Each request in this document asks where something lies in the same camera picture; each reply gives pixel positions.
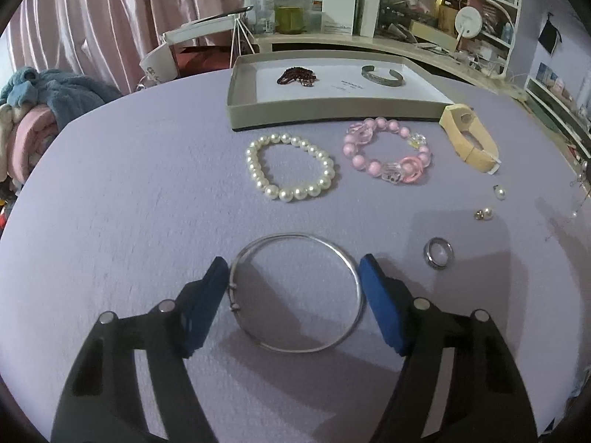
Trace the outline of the white cardboard box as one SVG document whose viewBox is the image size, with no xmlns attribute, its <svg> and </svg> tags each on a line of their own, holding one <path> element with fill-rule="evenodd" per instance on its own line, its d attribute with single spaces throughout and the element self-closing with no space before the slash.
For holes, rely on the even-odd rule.
<svg viewBox="0 0 591 443">
<path fill-rule="evenodd" d="M 352 35 L 356 0 L 322 0 L 322 34 Z"/>
</svg>

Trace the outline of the white paper cup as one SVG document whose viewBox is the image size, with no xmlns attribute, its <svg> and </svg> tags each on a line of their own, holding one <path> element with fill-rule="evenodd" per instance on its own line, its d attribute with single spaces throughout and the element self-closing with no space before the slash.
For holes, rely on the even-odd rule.
<svg viewBox="0 0 591 443">
<path fill-rule="evenodd" d="M 139 66 L 144 75 L 157 84 L 173 81 L 178 77 L 176 60 L 166 43 L 147 53 L 140 60 Z"/>
</svg>

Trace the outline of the single pearl earring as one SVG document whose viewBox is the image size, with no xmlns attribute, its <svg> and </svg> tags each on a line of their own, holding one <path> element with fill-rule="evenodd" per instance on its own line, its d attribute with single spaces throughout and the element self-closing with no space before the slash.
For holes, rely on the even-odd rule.
<svg viewBox="0 0 591 443">
<path fill-rule="evenodd" d="M 503 201 L 507 197 L 506 190 L 501 185 L 494 186 L 494 194 L 496 198 L 500 201 Z"/>
</svg>

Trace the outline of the white round mirror lamp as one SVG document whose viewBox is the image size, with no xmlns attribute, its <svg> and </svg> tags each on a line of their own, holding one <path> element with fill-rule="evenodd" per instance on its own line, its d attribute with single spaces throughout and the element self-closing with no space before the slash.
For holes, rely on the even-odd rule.
<svg viewBox="0 0 591 443">
<path fill-rule="evenodd" d="M 454 25 L 457 32 L 455 49 L 458 49 L 463 39 L 473 39 L 481 33 L 483 18 L 476 7 L 465 6 L 457 13 Z"/>
</svg>

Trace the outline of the purple table mat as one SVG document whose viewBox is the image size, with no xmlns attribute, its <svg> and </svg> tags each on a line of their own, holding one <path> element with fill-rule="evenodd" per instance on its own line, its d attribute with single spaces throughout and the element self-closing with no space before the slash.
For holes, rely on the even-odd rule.
<svg viewBox="0 0 591 443">
<path fill-rule="evenodd" d="M 474 170 L 438 124 L 415 123 L 433 163 L 419 183 L 394 186 L 342 156 L 346 123 L 294 126 L 332 155 L 338 175 L 321 197 L 283 203 L 249 178 L 254 133 L 230 128 L 229 78 L 178 80 L 85 115 L 25 184 L 1 238 L 1 374 L 40 433 L 50 434 L 102 312 L 145 313 L 215 257 L 279 233 L 327 239 L 353 258 L 373 254 L 445 311 L 487 310 L 546 427 L 590 362 L 590 205 L 584 226 L 546 240 L 575 174 L 543 127 L 510 98 L 456 83 L 499 147 L 499 171 Z M 486 207 L 494 217 L 477 221 Z M 250 341 L 222 307 L 186 367 L 222 442 L 365 442 L 402 365 L 370 313 L 335 348 L 280 355 Z"/>
</svg>

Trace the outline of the beige strap watch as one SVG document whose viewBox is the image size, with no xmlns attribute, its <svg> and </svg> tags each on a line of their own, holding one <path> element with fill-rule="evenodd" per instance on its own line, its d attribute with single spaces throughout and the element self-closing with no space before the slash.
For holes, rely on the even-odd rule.
<svg viewBox="0 0 591 443">
<path fill-rule="evenodd" d="M 448 105 L 439 124 L 463 162 L 481 173 L 493 175 L 499 170 L 499 148 L 471 107 Z"/>
</svg>

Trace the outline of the white lotion bottle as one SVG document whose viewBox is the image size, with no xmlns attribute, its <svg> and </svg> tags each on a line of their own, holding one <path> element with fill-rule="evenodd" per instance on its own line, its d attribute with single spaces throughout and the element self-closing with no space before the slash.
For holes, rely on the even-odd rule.
<svg viewBox="0 0 591 443">
<path fill-rule="evenodd" d="M 373 38 L 379 19 L 381 0 L 358 1 L 358 30 L 360 36 Z"/>
</svg>

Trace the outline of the pink white bookshelf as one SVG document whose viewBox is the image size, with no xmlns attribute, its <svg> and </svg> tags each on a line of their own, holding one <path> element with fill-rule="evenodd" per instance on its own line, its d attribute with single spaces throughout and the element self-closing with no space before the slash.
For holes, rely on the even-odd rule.
<svg viewBox="0 0 591 443">
<path fill-rule="evenodd" d="M 554 70 L 572 96 L 577 96 L 590 69 L 590 34 L 568 0 L 468 0 L 482 10 L 494 6 L 499 24 L 511 19 L 512 39 L 505 52 L 505 80 L 524 87 L 540 64 Z"/>
</svg>

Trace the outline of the pile of blankets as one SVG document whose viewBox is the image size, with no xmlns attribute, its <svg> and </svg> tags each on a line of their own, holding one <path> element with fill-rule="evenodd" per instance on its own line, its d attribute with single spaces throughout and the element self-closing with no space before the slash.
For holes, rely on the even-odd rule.
<svg viewBox="0 0 591 443">
<path fill-rule="evenodd" d="M 1 181 L 24 184 L 70 122 L 120 97 L 87 75 L 19 68 L 1 89 Z"/>
</svg>

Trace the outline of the thin silver bangle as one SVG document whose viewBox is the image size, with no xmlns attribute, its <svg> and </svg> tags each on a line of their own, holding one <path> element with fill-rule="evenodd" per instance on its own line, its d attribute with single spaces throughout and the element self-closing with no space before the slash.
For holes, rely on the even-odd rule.
<svg viewBox="0 0 591 443">
<path fill-rule="evenodd" d="M 337 347 L 365 310 L 353 258 L 307 233 L 272 234 L 239 250 L 230 266 L 228 301 L 250 341 L 283 355 Z"/>
</svg>

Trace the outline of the pearl drop earrings cluster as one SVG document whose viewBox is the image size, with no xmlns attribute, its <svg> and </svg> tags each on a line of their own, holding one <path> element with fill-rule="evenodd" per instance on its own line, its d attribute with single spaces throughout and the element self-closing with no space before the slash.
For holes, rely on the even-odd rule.
<svg viewBox="0 0 591 443">
<path fill-rule="evenodd" d="M 585 207 L 590 205 L 590 160 L 582 159 L 576 179 L 570 182 L 569 205 L 554 211 L 548 219 L 550 233 L 546 240 L 557 238 L 561 232 L 577 231 L 585 225 Z"/>
</svg>

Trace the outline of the pink curtain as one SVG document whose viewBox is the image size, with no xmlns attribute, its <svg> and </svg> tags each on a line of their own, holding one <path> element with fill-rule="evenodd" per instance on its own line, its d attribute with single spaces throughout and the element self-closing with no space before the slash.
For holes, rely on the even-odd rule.
<svg viewBox="0 0 591 443">
<path fill-rule="evenodd" d="M 162 33 L 243 0 L 22 0 L 4 31 L 13 69 L 60 69 L 132 92 Z"/>
</svg>

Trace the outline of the green glass jar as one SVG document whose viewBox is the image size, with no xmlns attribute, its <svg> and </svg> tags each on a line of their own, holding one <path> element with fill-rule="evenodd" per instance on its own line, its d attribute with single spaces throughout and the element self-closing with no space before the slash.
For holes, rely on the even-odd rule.
<svg viewBox="0 0 591 443">
<path fill-rule="evenodd" d="M 276 32 L 301 34 L 304 32 L 304 10 L 297 6 L 276 6 Z"/>
</svg>

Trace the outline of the grey shallow jewelry tray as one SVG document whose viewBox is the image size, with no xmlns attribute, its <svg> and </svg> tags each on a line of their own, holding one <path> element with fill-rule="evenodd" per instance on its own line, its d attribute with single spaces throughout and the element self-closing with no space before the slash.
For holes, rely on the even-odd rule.
<svg viewBox="0 0 591 443">
<path fill-rule="evenodd" d="M 452 83 L 404 57 L 302 50 L 239 57 L 226 109 L 242 131 L 376 116 L 437 121 L 461 100 Z"/>
</svg>

